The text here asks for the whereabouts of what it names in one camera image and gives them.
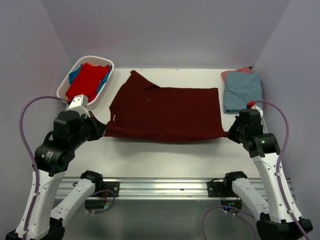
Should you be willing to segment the dark maroon t shirt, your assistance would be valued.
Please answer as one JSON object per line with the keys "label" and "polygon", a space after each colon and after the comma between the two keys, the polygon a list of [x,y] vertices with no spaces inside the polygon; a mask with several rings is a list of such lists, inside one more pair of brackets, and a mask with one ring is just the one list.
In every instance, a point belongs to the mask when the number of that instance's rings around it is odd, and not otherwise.
{"label": "dark maroon t shirt", "polygon": [[227,136],[217,88],[160,87],[132,70],[109,110],[105,137],[188,143]]}

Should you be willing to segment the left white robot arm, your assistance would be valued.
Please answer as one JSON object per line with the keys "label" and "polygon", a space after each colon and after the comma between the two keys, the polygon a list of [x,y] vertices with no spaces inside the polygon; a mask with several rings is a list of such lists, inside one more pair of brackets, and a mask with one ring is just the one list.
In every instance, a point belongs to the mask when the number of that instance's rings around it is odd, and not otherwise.
{"label": "left white robot arm", "polygon": [[7,240],[61,240],[77,209],[92,196],[103,193],[103,176],[86,170],[76,187],[54,207],[59,185],[75,151],[87,141],[100,139],[105,125],[92,112],[65,110],[53,122],[53,131],[34,154],[31,192],[21,222],[6,235]]}

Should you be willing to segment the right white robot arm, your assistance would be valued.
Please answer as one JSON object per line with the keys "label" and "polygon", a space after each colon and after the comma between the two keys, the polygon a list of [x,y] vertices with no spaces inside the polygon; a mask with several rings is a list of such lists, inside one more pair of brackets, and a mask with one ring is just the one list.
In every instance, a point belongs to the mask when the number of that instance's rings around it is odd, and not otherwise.
{"label": "right white robot arm", "polygon": [[311,220],[302,216],[290,191],[282,164],[280,147],[272,133],[265,133],[263,111],[257,106],[239,111],[227,138],[241,144],[252,158],[262,180],[266,198],[251,185],[242,171],[229,172],[223,179],[223,192],[237,195],[256,220],[262,240],[298,240],[313,230]]}

